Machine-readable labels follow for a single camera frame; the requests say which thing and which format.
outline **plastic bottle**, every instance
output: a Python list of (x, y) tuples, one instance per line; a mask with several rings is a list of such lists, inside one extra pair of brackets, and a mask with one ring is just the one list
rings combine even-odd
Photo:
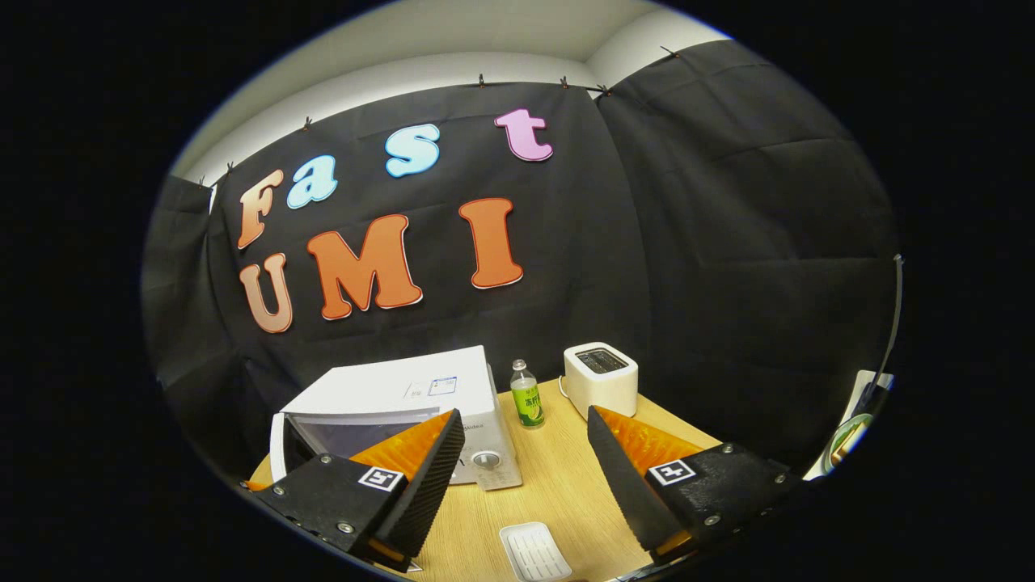
[(528, 371), (524, 359), (514, 360), (513, 371), (513, 375), (510, 376), (510, 394), (513, 395), (518, 407), (518, 418), (525, 428), (541, 427), (546, 417), (543, 414), (542, 402), (539, 400), (539, 383)]

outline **white toaster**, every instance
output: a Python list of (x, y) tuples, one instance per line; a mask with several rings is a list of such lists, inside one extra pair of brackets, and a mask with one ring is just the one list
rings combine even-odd
[(637, 413), (639, 373), (632, 358), (608, 344), (583, 344), (564, 350), (561, 390), (583, 418), (593, 405), (632, 416)]

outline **microwave label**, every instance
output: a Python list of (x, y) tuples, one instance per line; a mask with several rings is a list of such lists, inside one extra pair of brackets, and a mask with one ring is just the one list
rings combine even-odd
[(431, 382), (424, 380), (423, 382), (410, 382), (410, 385), (406, 388), (406, 394), (403, 395), (404, 399), (414, 399), (427, 396), (431, 391)]
[(432, 387), (427, 396), (451, 395), (456, 391), (456, 377), (439, 378), (432, 381)]

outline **microwave oven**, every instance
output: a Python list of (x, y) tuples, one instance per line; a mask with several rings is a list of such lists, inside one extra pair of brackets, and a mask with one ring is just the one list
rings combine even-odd
[(449, 485), (477, 483), (483, 491), (521, 485), (482, 346), (332, 368), (273, 415), (273, 481), (306, 456), (349, 458), (454, 408), (465, 442)]

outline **microwave knob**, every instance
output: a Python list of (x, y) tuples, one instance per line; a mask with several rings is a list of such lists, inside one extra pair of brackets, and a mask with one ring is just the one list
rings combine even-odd
[(493, 469), (500, 464), (500, 456), (492, 450), (484, 450), (475, 454), (475, 456), (471, 458), (471, 461), (483, 469)]

